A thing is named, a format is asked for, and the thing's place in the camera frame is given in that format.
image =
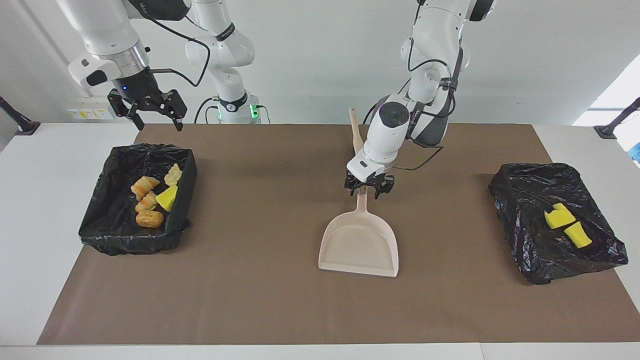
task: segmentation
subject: croissant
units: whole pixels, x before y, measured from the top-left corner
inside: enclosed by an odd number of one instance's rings
[[[181,177],[182,170],[180,170],[178,164],[173,164],[171,169],[169,169],[169,173],[164,176],[164,183],[167,184],[167,186],[178,185],[178,181]]]
[[[142,227],[152,229],[160,227],[164,221],[164,215],[158,211],[143,210],[136,216],[136,222]]]
[[[145,195],[142,200],[136,205],[136,211],[139,213],[143,210],[153,210],[158,205],[158,201],[156,200],[156,195],[153,191],[149,192]]]
[[[153,190],[160,181],[156,180],[153,177],[143,176],[136,181],[135,184],[131,186],[131,192],[136,194],[136,200],[140,201],[145,197],[151,190]]]

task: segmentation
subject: green light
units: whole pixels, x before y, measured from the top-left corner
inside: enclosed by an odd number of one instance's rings
[[[249,105],[249,107],[251,108],[251,117],[257,119],[260,116],[258,109],[255,108],[255,105]]]

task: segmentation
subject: food item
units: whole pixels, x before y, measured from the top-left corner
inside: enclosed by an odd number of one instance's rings
[[[160,206],[162,206],[163,209],[171,211],[171,207],[173,206],[176,194],[178,194],[178,186],[169,186],[167,190],[156,196],[156,201],[158,204],[160,204]]]
[[[136,211],[139,213],[143,210],[153,210],[158,205],[158,201],[156,201],[156,194],[151,191],[145,195],[142,200],[136,205]]]
[[[162,225],[164,215],[159,211],[143,210],[136,216],[136,222],[142,227],[155,229]]]
[[[554,210],[550,213],[545,211],[545,220],[551,228],[555,230],[558,227],[566,226],[575,222],[575,217],[571,214],[571,211],[562,203],[554,204]]]
[[[593,240],[591,240],[587,233],[584,232],[582,224],[579,222],[567,227],[564,230],[564,233],[569,236],[569,239],[571,239],[578,249],[582,249],[593,243]]]
[[[131,192],[136,194],[136,200],[140,201],[159,183],[160,181],[156,180],[154,177],[143,176],[139,178],[135,184],[131,185]]]
[[[164,183],[168,186],[178,185],[178,181],[182,177],[182,170],[178,164],[173,164],[171,169],[169,169],[169,173],[164,176]]]

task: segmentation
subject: white table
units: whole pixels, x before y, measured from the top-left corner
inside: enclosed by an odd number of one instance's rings
[[[640,304],[640,169],[591,128],[536,126],[556,162],[578,169],[630,264],[616,271]],[[77,237],[95,181],[130,124],[43,124],[0,152],[0,359],[637,359],[640,343],[290,346],[34,346],[82,245]]]

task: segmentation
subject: black stand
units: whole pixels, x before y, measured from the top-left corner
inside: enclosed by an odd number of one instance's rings
[[[596,133],[600,135],[603,139],[617,140],[616,135],[613,135],[614,129],[616,126],[622,124],[622,122],[629,117],[629,115],[633,114],[636,110],[640,108],[640,97],[634,101],[628,108],[624,109],[615,120],[611,122],[609,125],[605,126],[594,126],[593,128],[596,130]]]
[[[38,121],[31,121],[29,118],[19,113],[16,109],[14,109],[8,102],[4,100],[3,97],[0,96],[0,108],[4,110],[9,117],[15,121],[18,125],[18,131],[15,132],[16,135],[32,135],[36,132],[40,123]]]

